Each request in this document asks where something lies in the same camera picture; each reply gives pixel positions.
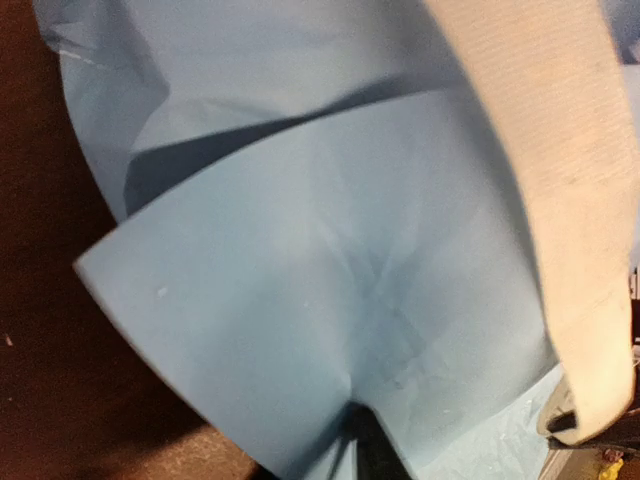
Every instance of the yellow object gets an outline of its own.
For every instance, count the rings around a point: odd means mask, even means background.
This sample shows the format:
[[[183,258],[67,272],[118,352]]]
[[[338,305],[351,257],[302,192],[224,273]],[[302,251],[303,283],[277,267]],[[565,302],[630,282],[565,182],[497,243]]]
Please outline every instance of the yellow object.
[[[622,459],[612,463],[598,474],[598,480],[616,480],[622,465],[624,465],[624,460]]]

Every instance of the dark brown wooden surface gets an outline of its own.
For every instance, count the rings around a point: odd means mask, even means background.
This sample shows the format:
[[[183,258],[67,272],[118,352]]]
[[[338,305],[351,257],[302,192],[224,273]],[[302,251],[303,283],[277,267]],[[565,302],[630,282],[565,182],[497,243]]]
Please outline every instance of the dark brown wooden surface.
[[[0,478],[245,478],[251,461],[201,428],[74,274],[74,259],[114,223],[29,1],[3,0],[0,19]],[[193,457],[192,437],[199,473],[136,466],[167,445],[182,450],[160,462]]]

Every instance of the brown surface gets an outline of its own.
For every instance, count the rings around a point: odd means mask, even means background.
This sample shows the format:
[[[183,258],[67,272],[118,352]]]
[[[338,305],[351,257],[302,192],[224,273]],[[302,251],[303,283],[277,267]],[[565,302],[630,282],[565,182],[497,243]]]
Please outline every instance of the brown surface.
[[[0,478],[245,478],[250,459],[210,427],[190,433],[202,420],[74,274],[114,224],[29,2],[0,2],[0,18]]]

